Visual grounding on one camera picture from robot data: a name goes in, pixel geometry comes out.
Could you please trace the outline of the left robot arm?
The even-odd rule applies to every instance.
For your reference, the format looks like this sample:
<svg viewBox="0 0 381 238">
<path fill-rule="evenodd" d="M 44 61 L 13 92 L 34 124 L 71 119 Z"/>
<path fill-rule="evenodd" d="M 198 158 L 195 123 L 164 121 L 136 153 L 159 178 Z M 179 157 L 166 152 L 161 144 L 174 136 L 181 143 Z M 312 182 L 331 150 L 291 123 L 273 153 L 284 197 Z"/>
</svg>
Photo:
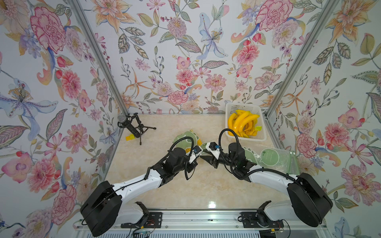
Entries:
<svg viewBox="0 0 381 238">
<path fill-rule="evenodd" d="M 195 169 L 196 160 L 203 150 L 195 144 L 192 137 L 183 138 L 187 139 L 191 141 L 189 152 L 177 146 L 182 142 L 179 139 L 162 159 L 148 167 L 145 174 L 121 183 L 100 183 L 80 209 L 83 216 L 81 224 L 88 227 L 94 237 L 105 234 L 117 225 L 143 227 L 150 216 L 146 206 L 142 202 L 135 202 L 127 209 L 122 209 L 122 206 L 143 193 L 164 186 L 178 173 L 184 172 L 188 175 Z"/>
</svg>

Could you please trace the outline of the zip-top bag bananas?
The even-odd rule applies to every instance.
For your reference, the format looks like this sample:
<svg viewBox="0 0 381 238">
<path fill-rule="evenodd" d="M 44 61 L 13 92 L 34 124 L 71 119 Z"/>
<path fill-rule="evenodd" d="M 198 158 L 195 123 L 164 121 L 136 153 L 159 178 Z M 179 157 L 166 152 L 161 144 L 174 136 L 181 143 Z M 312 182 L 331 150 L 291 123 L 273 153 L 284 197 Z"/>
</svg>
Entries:
<svg viewBox="0 0 381 238">
<path fill-rule="evenodd" d="M 191 137 L 191 139 L 184 139 L 184 140 L 180 141 L 175 146 L 176 148 L 184 149 L 187 153 L 189 153 L 191 150 L 191 145 L 192 145 L 192 141 L 193 141 L 194 146 L 199 146 L 203 151 L 206 150 L 206 143 L 202 143 L 201 138 L 196 133 L 194 133 L 192 130 L 186 131 L 186 132 L 176 136 L 173 142 L 175 143 L 176 141 L 178 141 L 184 137 Z"/>
<path fill-rule="evenodd" d="M 296 154 L 288 150 L 265 148 L 261 151 L 258 164 L 290 175 L 300 175 Z"/>
<path fill-rule="evenodd" d="M 248 161 L 255 163 L 260 166 L 265 166 L 265 164 L 262 162 L 262 151 L 263 149 L 258 147 L 255 149 L 243 147 L 245 152 L 245 157 Z"/>
</svg>

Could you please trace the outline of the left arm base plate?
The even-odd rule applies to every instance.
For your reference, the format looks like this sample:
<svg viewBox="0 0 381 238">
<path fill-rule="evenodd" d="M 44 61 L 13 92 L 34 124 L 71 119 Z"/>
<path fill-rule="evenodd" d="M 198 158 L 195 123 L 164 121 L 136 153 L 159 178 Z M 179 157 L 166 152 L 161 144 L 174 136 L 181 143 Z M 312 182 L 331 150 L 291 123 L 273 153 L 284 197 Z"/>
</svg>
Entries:
<svg viewBox="0 0 381 238">
<path fill-rule="evenodd" d="M 162 212 L 151 212 L 139 201 L 121 214 L 121 228 L 161 228 L 163 221 Z"/>
</svg>

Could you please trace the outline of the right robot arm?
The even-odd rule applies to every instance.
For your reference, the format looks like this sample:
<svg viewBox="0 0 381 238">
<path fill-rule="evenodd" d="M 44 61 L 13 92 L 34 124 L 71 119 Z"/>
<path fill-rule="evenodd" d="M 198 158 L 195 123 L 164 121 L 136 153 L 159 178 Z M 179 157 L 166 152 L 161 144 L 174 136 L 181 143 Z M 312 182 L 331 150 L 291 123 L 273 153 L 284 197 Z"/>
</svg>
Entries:
<svg viewBox="0 0 381 238">
<path fill-rule="evenodd" d="M 314 178 L 296 168 L 295 153 L 262 145 L 242 146 L 239 140 L 223 149 L 221 141 L 201 146 L 204 159 L 214 168 L 223 165 L 235 178 L 268 186 L 288 196 L 271 204 L 268 200 L 256 210 L 259 226 L 272 222 L 299 220 L 310 227 L 319 226 L 333 207 L 326 192 Z"/>
</svg>

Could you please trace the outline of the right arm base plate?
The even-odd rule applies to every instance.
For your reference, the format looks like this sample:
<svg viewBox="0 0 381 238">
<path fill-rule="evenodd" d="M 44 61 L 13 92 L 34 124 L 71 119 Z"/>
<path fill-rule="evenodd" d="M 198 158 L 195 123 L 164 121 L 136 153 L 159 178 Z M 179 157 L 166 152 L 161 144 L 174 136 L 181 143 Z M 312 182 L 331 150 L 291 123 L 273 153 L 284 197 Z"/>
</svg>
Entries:
<svg viewBox="0 0 381 238">
<path fill-rule="evenodd" d="M 244 228 L 281 229 L 284 228 L 282 221 L 273 221 L 265 214 L 265 208 L 271 200 L 263 203 L 256 211 L 241 212 L 237 218 Z"/>
</svg>

